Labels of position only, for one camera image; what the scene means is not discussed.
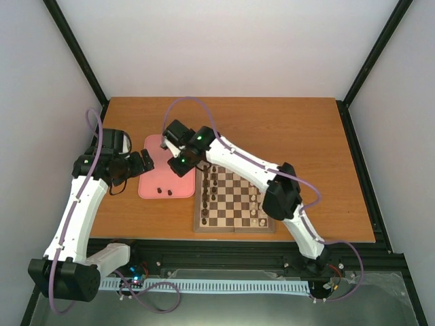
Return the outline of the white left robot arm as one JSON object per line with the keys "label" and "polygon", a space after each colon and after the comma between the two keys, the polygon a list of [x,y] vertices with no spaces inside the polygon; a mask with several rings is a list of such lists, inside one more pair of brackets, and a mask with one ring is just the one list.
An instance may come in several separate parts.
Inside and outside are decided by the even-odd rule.
{"label": "white left robot arm", "polygon": [[147,150],[132,151],[129,135],[105,128],[102,139],[73,164],[71,190],[59,227],[43,257],[32,259],[29,276],[50,301],[89,302],[114,270],[138,271],[140,254],[124,243],[111,243],[87,255],[88,241],[102,199],[113,187],[153,169]]}

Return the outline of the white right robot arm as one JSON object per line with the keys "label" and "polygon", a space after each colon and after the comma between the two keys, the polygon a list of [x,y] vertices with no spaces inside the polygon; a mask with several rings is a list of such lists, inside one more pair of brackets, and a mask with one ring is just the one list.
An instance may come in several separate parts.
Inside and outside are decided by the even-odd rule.
{"label": "white right robot arm", "polygon": [[237,147],[210,127],[195,131],[179,120],[163,128],[161,147],[172,153],[168,165],[179,177],[199,163],[208,162],[256,186],[264,194],[262,210],[288,229],[303,256],[307,273],[319,276],[325,270],[330,250],[310,222],[302,202],[300,185],[308,183],[296,176],[291,164],[267,162]]}

